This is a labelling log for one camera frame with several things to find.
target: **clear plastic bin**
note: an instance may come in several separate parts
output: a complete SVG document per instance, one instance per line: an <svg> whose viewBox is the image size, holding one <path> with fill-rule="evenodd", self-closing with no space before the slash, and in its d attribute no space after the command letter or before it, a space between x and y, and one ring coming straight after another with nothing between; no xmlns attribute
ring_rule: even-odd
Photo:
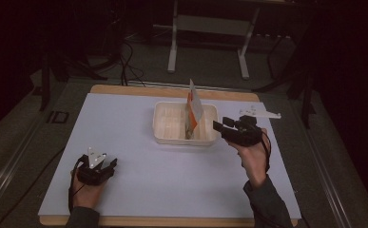
<svg viewBox="0 0 368 228"><path fill-rule="evenodd" d="M216 141L219 132L213 129L218 120L217 108L213 104L202 104L203 115L194 129L192 140L185 138L186 103L156 103L153 117L153 131L157 143L210 145Z"/></svg>

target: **gray floor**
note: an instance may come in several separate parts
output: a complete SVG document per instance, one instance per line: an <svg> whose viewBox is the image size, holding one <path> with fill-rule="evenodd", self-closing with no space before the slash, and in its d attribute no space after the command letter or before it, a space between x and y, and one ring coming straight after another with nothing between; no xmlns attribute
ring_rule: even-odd
<svg viewBox="0 0 368 228"><path fill-rule="evenodd" d="M273 59L276 72L291 52L291 43L286 42L285 48L279 48ZM199 88L223 87L250 92L252 87L272 82L265 62L272 44L271 39L261 37L251 41L246 54L251 74L249 81L241 78L235 49L179 47L176 72L169 74L166 72L169 47L133 43L130 63L145 73L141 80L146 86L188 85L192 79ZM128 48L125 48L125 55L128 54ZM116 66L101 74L110 78L109 84L117 85L120 83L120 68ZM130 72L127 76L134 78ZM28 95L0 123L0 171L7 162L15 162L9 161L12 154L24 151L19 166L14 167L16 172L10 177L7 190L0 194L0 218L17 203L50 158L67 144L84 99L95 84L99 82L73 73L67 83L52 82L52 102L47 112L38 111L39 97ZM283 85L259 95L268 110L282 115L281 120L272 120L272 125L306 220L311 227L368 227L368 195L320 95L314 93L312 104L316 114L310 116L311 129L306 130L299 118L300 101L286 98L287 87ZM68 122L45 123L51 110L68 112ZM31 131L33 126L37 126L35 131ZM0 227L44 227L39 223L37 212L59 159L57 156L48 166ZM306 227L305 222L300 220L297 227Z"/></svg>

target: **hand-held controller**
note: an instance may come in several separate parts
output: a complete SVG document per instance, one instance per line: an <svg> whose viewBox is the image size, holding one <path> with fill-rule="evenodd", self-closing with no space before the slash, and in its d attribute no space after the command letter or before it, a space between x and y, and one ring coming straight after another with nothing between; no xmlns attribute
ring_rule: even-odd
<svg viewBox="0 0 368 228"><path fill-rule="evenodd" d="M213 129L222 133L223 139L241 146L251 146L262 141L262 131L257 126L255 117L241 116L238 121L223 117L223 124L213 122Z"/></svg>

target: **forearm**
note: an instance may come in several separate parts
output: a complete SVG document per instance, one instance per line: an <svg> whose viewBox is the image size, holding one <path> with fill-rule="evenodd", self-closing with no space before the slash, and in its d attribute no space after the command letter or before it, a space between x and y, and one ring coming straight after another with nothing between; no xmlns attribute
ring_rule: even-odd
<svg viewBox="0 0 368 228"><path fill-rule="evenodd" d="M66 228L97 228L100 214L86 207L74 207L71 211Z"/></svg>
<svg viewBox="0 0 368 228"><path fill-rule="evenodd" d="M257 189L253 189L248 181L243 191L248 196L254 210L256 228L271 227L263 221L263 218L282 227L293 227L287 207L268 176Z"/></svg>

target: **white paper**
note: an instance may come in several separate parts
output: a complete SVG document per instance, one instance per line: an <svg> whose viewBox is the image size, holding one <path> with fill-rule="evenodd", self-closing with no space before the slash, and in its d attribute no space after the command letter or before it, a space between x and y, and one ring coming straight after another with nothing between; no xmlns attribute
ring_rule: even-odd
<svg viewBox="0 0 368 228"><path fill-rule="evenodd" d="M253 218L242 187L247 181L241 159L224 139L211 146L155 142L152 130L157 102L185 99L88 94L54 174L39 215L68 215L70 170L89 147L118 158L115 175L97 210L102 216ZM203 100L215 105L219 122L238 119L239 110L262 103ZM258 119L272 143L269 175L292 219L300 209L268 119Z"/></svg>

